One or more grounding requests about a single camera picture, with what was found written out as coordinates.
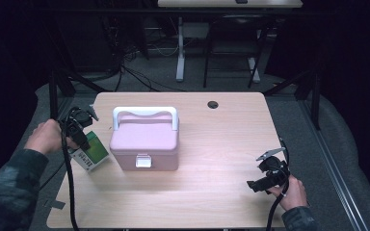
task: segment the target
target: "sleeve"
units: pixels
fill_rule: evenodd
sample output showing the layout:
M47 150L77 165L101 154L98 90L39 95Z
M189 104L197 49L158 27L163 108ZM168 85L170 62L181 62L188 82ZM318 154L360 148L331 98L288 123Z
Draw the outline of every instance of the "sleeve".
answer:
M319 231L320 225L308 207L296 207L282 216L287 231Z
M41 153L15 152L0 169L0 230L27 230L39 195L40 178L48 163Z

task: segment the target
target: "pink plastic box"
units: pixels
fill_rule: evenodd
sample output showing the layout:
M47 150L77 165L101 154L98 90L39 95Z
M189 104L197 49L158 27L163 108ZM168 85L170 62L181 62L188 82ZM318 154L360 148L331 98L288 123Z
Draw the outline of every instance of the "pink plastic box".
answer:
M179 119L174 107L116 107L110 150L123 170L177 170Z

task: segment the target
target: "human arm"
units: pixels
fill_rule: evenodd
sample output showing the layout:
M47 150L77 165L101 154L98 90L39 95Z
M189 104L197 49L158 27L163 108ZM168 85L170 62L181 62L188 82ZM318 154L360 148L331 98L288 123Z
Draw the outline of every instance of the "human arm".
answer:
M40 178L48 163L46 154L61 148L59 124L41 123L0 169L0 230L27 230L38 200ZM70 146L75 144L68 140Z
M279 196L282 187L272 187L268 191L274 196ZM285 197L280 201L280 206L286 211L281 217L288 231L321 229L308 207L303 182L293 175L289 176L289 188Z

